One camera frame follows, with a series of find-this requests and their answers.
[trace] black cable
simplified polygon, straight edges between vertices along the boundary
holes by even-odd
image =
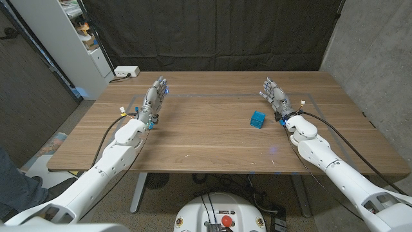
[[[128,78],[128,77],[130,77],[130,76],[131,76],[131,73],[127,73],[127,75],[126,75],[125,77],[121,77],[121,78],[119,78],[119,79],[111,80],[111,81],[109,81],[109,83],[119,82],[119,80],[126,79],[126,78]]]
[[[288,137],[288,141],[289,141],[289,145],[292,148],[292,150],[294,151],[295,155],[297,156],[297,158],[301,161],[301,164],[304,166],[304,168],[306,168],[306,170],[310,173],[310,175],[316,180],[316,182],[334,199],[336,200],[336,202],[338,202],[341,206],[343,206],[346,210],[348,210],[351,214],[355,215],[357,218],[361,219],[363,221],[363,219],[358,216],[356,213],[354,213],[352,210],[350,210],[349,208],[347,208],[342,202],[340,202],[337,198],[335,198],[322,184],[321,182],[314,176],[314,174],[312,174],[312,172],[309,170],[309,168],[303,163],[301,157],[297,154],[297,152],[295,151],[292,143],[290,142],[290,137],[288,134],[288,131],[286,130],[286,128],[284,127],[283,129],[285,129],[285,133],[286,136]]]
[[[216,220],[216,214],[214,214],[214,208],[213,208],[213,205],[212,205],[211,196],[209,195],[209,193],[207,193],[207,196],[208,196],[209,202],[211,203],[211,206],[212,206],[212,211],[213,211],[213,216],[214,216],[214,223],[217,224],[218,221]]]
[[[211,217],[209,216],[209,210],[207,210],[205,201],[203,200],[203,197],[200,195],[201,201],[203,202],[203,205],[205,206],[206,213],[207,213],[207,218],[209,219],[209,223],[211,222]]]
[[[138,119],[138,116],[139,116],[138,113],[128,113],[127,115],[130,115],[130,116],[136,116],[136,115],[137,115],[137,119]],[[101,140],[101,142],[100,142],[100,145],[98,145],[95,158],[93,159],[93,162],[91,163],[91,167],[90,167],[90,168],[92,168],[92,167],[96,164],[96,160],[97,160],[98,154],[100,153],[100,149],[102,149],[102,145],[103,145],[104,139],[105,139],[106,136],[108,135],[110,129],[111,129],[118,121],[120,121],[120,120],[123,119],[124,117],[126,117],[126,116],[120,116],[118,119],[116,119],[116,120],[108,127],[108,129],[106,130],[106,132],[105,132],[104,135],[103,135],[103,138],[102,138],[102,140]]]
[[[193,175],[193,180],[194,180],[194,182],[197,183],[197,184],[203,184],[203,183],[206,181],[207,176],[210,175],[210,176],[216,178],[216,179],[219,181],[219,183],[220,183],[222,186],[224,186],[224,188],[215,187],[215,188],[212,188],[212,189],[208,188],[207,191],[203,190],[203,191],[196,192],[196,193],[194,194],[195,197],[199,197],[199,196],[204,195],[204,194],[206,194],[206,193],[208,193],[208,192],[223,191],[223,192],[233,193],[233,194],[235,194],[235,195],[241,194],[241,195],[243,196],[243,198],[247,199],[249,202],[251,202],[251,203],[253,203],[253,204],[256,204],[256,203],[255,203],[256,197],[259,197],[259,199],[260,199],[261,202],[264,201],[264,200],[267,201],[267,202],[271,205],[271,207],[275,207],[275,209],[276,209],[277,211],[282,211],[282,210],[284,210],[283,208],[281,208],[281,207],[279,207],[278,205],[274,204],[272,201],[268,200],[268,199],[267,199],[267,194],[266,194],[265,192],[259,192],[259,191],[257,191],[255,188],[253,188],[253,186],[249,186],[249,181],[246,180],[246,179],[244,179],[243,177],[241,177],[241,176],[238,175],[238,174],[236,174],[236,175],[237,175],[241,180],[244,180],[244,181],[245,181],[246,186],[242,186],[240,183],[236,182],[236,181],[232,178],[231,175],[228,175],[228,174],[223,174],[223,175],[221,175],[221,176],[216,175],[216,174],[204,174],[205,177],[202,178],[202,180],[204,180],[204,181],[202,181],[202,182],[198,182],[198,181],[197,181],[197,180],[198,180],[198,179],[197,179],[197,174],[192,174],[192,175]]]
[[[106,197],[106,196],[110,193],[110,191],[113,190],[113,188],[115,188],[116,185],[123,179],[123,177],[126,175],[126,173],[130,170],[131,166],[135,163],[135,161],[136,161],[137,157],[139,156],[140,152],[142,152],[143,147],[144,147],[144,144],[146,144],[147,138],[148,138],[148,136],[149,136],[149,133],[150,133],[150,130],[147,132],[146,139],[145,139],[145,141],[144,141],[144,143],[143,143],[143,145],[142,145],[142,149],[140,149],[139,153],[137,153],[135,159],[134,159],[133,162],[130,164],[130,166],[128,167],[128,169],[124,172],[124,174],[122,175],[122,177],[116,182],[116,184],[115,184],[113,187],[111,187],[111,188],[109,189],[109,191],[108,191],[105,195],[103,195],[103,197],[102,197],[100,200],[98,200],[98,202],[96,202],[96,204],[95,204],[93,207],[91,207],[91,208],[80,218],[80,220],[82,220],[94,207],[96,207],[97,204],[98,204],[99,202],[101,202],[101,201],[104,199],[104,197]]]
[[[343,135],[341,135],[339,133],[339,131],[337,131],[329,122],[327,122],[326,120],[313,115],[311,113],[307,113],[307,112],[302,112],[305,115],[309,115],[314,117],[315,119],[325,123],[327,126],[329,126],[336,134],[338,134],[338,136],[356,153],[356,155],[366,164],[368,165],[369,168],[371,168],[380,178],[382,178],[382,180],[384,180],[386,183],[388,183],[392,188],[394,188],[396,191],[398,191],[400,194],[406,195],[408,196],[408,194],[406,194],[404,191],[402,191],[400,188],[398,188],[396,185],[394,185],[393,183],[391,183],[390,181],[388,181],[375,167],[372,166],[372,164],[370,164],[353,146],[352,144],[350,144],[350,142],[348,142]]]

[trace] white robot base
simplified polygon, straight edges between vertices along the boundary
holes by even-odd
[[[206,232],[207,224],[221,224],[224,228],[224,224],[227,224],[227,221],[222,222],[224,216],[232,219],[229,229],[233,232],[266,231],[259,210],[247,200],[230,193],[209,193],[191,200],[177,214],[173,231]]]

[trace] white power strip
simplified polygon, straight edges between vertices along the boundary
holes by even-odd
[[[130,77],[137,77],[140,73],[139,66],[117,66],[115,69],[117,77],[125,77],[130,73]]]

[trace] red button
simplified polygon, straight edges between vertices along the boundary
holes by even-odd
[[[232,225],[232,218],[225,215],[223,216],[223,218],[221,218],[221,223],[225,226],[225,227],[230,227]]]

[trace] table leg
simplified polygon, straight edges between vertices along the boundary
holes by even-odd
[[[146,183],[147,173],[139,173],[137,178],[137,184],[135,189],[135,194],[133,194],[133,200],[131,201],[130,212],[137,213],[140,201],[143,197],[144,186]]]
[[[311,217],[312,213],[310,212],[308,197],[306,195],[306,191],[304,190],[302,176],[291,175],[290,178],[292,179],[292,184],[294,185],[297,199],[301,206],[302,215],[305,218]]]

